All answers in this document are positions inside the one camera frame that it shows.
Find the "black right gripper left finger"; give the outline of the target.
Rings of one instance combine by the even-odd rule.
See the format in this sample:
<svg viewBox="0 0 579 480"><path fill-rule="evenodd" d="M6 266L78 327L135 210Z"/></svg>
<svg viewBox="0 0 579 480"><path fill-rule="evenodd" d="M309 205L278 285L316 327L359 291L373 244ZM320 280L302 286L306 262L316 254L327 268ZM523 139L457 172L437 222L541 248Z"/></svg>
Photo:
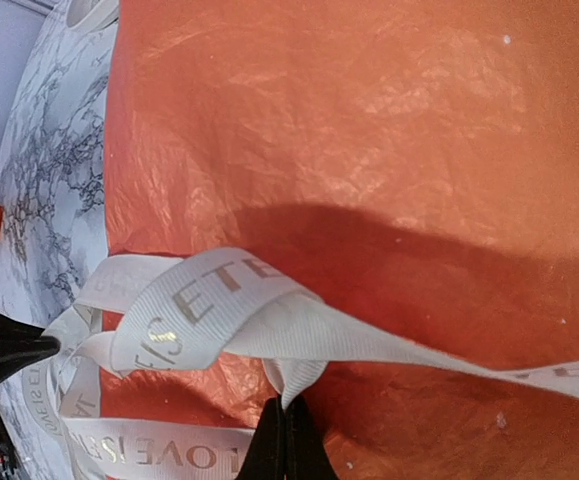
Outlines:
<svg viewBox="0 0 579 480"><path fill-rule="evenodd" d="M285 450L285 413L274 397L264 405L236 480L284 480Z"/></svg>

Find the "grey ringed plate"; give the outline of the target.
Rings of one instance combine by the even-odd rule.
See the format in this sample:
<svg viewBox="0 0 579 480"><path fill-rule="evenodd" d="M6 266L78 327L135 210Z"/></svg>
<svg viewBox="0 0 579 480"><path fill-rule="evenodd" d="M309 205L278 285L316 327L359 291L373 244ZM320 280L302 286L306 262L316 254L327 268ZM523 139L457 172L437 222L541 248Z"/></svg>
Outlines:
<svg viewBox="0 0 579 480"><path fill-rule="evenodd" d="M70 0L66 25L78 33L99 31L119 18L119 9L119 0Z"/></svg>

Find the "brown orange wrapping paper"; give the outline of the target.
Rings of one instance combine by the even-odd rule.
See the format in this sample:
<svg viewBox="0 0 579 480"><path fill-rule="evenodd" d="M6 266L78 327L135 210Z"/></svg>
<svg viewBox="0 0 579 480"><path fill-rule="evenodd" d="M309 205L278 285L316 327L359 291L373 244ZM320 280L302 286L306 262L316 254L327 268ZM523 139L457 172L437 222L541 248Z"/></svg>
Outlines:
<svg viewBox="0 0 579 480"><path fill-rule="evenodd" d="M109 250L233 246L334 308L500 370L579 361L579 1L124 1ZM107 417L255 428L259 360L104 374ZM339 479L579 479L579 400L333 363Z"/></svg>

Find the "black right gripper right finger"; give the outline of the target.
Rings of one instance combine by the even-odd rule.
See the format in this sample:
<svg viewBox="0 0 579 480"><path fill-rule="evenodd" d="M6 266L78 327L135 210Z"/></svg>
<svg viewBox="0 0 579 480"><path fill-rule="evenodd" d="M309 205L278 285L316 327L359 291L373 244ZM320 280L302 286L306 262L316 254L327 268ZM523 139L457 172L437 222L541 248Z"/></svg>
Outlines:
<svg viewBox="0 0 579 480"><path fill-rule="evenodd" d="M285 478L288 480L338 480L323 439L306 400L299 396L285 412Z"/></svg>

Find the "cream ribbon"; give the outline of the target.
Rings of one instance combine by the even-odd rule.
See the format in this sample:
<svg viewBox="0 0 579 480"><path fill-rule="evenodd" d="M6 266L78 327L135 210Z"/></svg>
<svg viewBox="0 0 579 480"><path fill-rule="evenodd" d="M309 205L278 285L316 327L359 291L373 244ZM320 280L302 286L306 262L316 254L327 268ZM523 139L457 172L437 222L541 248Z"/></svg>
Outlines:
<svg viewBox="0 0 579 480"><path fill-rule="evenodd" d="M251 429L105 418L100 375L196 371L230 353L262 361L290 403L331 362L435 367L579 399L579 362L496 371L387 333L238 248L176 259L105 259L45 330L59 344L23 373L25 403L77 479L232 479L253 459Z"/></svg>

